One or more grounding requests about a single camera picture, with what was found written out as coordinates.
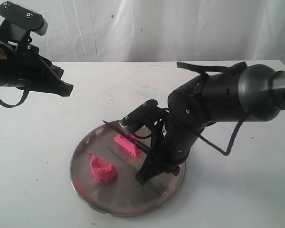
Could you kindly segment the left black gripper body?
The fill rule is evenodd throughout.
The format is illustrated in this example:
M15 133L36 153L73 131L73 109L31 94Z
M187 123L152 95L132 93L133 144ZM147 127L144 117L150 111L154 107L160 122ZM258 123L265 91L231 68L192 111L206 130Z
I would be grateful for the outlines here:
M61 80L62 69L39 55L39 48L0 41L0 86L23 88L34 80Z

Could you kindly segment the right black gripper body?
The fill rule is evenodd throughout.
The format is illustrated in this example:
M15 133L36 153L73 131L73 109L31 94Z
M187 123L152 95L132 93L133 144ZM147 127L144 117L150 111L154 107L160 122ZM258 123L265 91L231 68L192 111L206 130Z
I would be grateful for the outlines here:
M160 120L156 125L148 154L164 159L166 165L176 166L185 162L198 134L203 132L207 123L195 117L182 123L168 112L165 120Z

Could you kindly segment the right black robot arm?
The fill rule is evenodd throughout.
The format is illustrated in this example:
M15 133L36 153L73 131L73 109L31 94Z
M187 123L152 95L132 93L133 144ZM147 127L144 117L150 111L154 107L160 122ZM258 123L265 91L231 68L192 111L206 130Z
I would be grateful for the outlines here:
M148 100L137 109L136 121L151 131L151 147L136 174L142 185L164 172L178 175L206 127L236 123L227 148L220 150L227 156L242 123L270 121L285 110L285 71L245 62L229 67L178 62L177 67L198 75L169 94L167 108Z

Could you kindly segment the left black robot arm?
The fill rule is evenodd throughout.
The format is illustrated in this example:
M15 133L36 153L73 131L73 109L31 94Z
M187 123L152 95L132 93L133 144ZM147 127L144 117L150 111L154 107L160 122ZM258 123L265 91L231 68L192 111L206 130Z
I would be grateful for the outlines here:
M67 97L73 85L62 80L63 73L39 54L38 47L0 41L0 86Z

